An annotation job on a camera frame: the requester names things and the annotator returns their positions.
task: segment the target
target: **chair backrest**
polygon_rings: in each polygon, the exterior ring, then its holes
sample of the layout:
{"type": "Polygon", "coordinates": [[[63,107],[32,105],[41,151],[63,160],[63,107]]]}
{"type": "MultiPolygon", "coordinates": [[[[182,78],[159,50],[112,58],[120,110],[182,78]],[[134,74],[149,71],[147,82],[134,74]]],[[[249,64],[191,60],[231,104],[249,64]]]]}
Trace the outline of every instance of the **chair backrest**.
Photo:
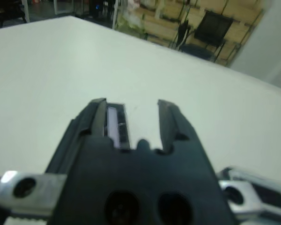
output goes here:
{"type": "Polygon", "coordinates": [[[232,23],[232,18],[207,11],[195,31],[194,38],[219,47],[232,23]]]}

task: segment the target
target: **office chair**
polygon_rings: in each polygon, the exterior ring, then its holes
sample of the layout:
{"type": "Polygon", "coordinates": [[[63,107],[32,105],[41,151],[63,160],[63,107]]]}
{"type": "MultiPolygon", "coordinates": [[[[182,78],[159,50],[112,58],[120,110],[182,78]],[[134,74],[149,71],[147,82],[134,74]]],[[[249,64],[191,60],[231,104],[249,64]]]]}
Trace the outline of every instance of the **office chair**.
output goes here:
{"type": "Polygon", "coordinates": [[[204,60],[211,60],[212,58],[214,58],[215,62],[225,45],[224,37],[232,23],[232,18],[207,11],[196,30],[190,32],[189,29],[185,29],[185,25],[180,25],[181,30],[178,30],[177,39],[180,42],[178,43],[177,41],[177,47],[182,52],[194,55],[204,60]],[[195,44],[186,44],[187,38],[192,34],[194,34],[195,39],[205,42],[207,46],[215,46],[216,49],[221,47],[218,54],[214,56],[214,53],[207,50],[206,48],[200,47],[195,44]]]}
{"type": "Polygon", "coordinates": [[[0,0],[0,28],[6,20],[22,18],[24,23],[27,23],[21,5],[21,0],[0,0]]]}

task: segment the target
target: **white wall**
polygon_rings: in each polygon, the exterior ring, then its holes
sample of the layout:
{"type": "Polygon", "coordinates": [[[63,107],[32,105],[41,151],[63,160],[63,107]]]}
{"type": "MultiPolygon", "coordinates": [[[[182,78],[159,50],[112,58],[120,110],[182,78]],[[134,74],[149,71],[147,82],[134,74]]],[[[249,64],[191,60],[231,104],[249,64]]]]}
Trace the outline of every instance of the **white wall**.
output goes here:
{"type": "Polygon", "coordinates": [[[231,68],[279,86],[274,80],[281,71],[281,0],[273,0],[231,68]]]}

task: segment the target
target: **table surface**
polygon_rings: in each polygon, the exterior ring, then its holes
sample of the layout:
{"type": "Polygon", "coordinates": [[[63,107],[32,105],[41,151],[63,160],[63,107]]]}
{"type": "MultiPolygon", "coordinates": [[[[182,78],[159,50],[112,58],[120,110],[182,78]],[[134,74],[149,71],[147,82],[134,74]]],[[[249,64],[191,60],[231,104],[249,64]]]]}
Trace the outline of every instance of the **table surface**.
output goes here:
{"type": "Polygon", "coordinates": [[[161,147],[158,99],[180,107],[216,171],[281,181],[281,90],[211,62],[63,17],[0,29],[0,175],[42,173],[94,98],[125,103],[132,146],[161,147]]]}

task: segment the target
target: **bolt hole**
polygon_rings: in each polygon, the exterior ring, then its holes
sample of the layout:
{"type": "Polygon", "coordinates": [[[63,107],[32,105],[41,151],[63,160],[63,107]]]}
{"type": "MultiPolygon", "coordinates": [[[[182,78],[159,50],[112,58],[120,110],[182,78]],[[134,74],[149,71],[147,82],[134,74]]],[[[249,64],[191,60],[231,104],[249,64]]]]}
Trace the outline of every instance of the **bolt hole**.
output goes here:
{"type": "Polygon", "coordinates": [[[115,192],[105,203],[105,215],[110,225],[131,225],[139,214],[136,197],[128,192],[115,192]]]}
{"type": "Polygon", "coordinates": [[[165,225],[189,225],[192,220],[192,209],[186,197],[180,194],[162,195],[158,210],[165,225]]]}
{"type": "Polygon", "coordinates": [[[228,200],[232,201],[233,203],[235,203],[237,205],[242,205],[244,203],[243,195],[235,187],[225,188],[224,194],[228,200]]]}
{"type": "Polygon", "coordinates": [[[14,196],[16,198],[25,198],[35,189],[37,182],[33,178],[25,178],[21,180],[14,188],[14,196]]]}

